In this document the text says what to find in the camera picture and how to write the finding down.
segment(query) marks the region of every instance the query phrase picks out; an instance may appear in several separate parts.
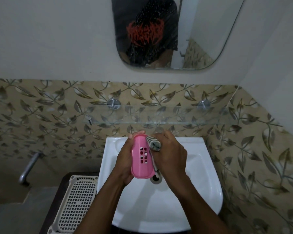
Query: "pink soap dish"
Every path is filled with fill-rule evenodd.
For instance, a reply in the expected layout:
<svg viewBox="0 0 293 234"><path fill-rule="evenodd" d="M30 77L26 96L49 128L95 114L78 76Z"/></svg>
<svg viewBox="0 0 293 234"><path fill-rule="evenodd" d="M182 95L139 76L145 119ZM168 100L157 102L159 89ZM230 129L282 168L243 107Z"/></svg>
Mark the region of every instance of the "pink soap dish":
<svg viewBox="0 0 293 234"><path fill-rule="evenodd" d="M149 179L155 175L150 148L146 141L147 135L137 134L134 139L131 155L133 164L131 173L138 179Z"/></svg>

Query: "drain hole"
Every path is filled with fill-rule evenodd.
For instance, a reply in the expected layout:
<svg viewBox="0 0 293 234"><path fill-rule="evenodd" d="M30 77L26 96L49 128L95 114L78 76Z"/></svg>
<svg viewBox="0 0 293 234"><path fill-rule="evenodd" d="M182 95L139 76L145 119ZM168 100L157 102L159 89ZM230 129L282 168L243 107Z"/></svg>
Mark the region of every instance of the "drain hole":
<svg viewBox="0 0 293 234"><path fill-rule="evenodd" d="M160 178L157 178L156 175L154 175L154 176L152 177L152 179L153 179L153 181L155 181L155 182L158 182L158 181L160 180Z"/></svg>

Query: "wash basin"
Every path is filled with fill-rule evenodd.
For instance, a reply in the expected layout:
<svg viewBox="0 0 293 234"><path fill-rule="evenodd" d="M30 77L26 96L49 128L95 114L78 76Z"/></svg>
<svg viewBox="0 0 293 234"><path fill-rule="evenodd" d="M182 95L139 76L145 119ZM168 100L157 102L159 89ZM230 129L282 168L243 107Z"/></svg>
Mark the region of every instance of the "wash basin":
<svg viewBox="0 0 293 234"><path fill-rule="evenodd" d="M117 155L126 139L126 137L106 139L97 192L114 168ZM176 139L188 152L187 175L206 203L218 214L223 203L223 193L203 138L176 137ZM133 178L125 187L112 224L140 233L170 233L189 230L190 225L181 204L169 189L165 179L159 181L151 179Z"/></svg>

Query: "person's left hand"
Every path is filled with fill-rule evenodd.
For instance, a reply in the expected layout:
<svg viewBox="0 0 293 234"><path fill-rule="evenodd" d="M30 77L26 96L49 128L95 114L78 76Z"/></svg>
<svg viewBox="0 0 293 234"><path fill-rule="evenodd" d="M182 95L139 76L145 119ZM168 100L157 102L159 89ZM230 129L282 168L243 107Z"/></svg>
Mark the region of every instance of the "person's left hand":
<svg viewBox="0 0 293 234"><path fill-rule="evenodd" d="M133 175L131 174L131 165L133 163L131 148L134 142L133 137L137 134L145 134L145 131L138 131L128 136L128 139L117 156L116 164L113 169L113 171L122 180L125 186L128 185L133 179Z"/></svg>

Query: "white plastic basket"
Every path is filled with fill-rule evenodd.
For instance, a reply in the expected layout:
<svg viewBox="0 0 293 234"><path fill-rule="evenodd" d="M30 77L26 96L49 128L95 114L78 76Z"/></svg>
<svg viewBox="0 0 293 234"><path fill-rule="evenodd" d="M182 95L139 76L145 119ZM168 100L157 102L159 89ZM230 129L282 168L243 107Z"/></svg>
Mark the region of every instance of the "white plastic basket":
<svg viewBox="0 0 293 234"><path fill-rule="evenodd" d="M98 176L71 176L70 183L48 234L75 231L94 199Z"/></svg>

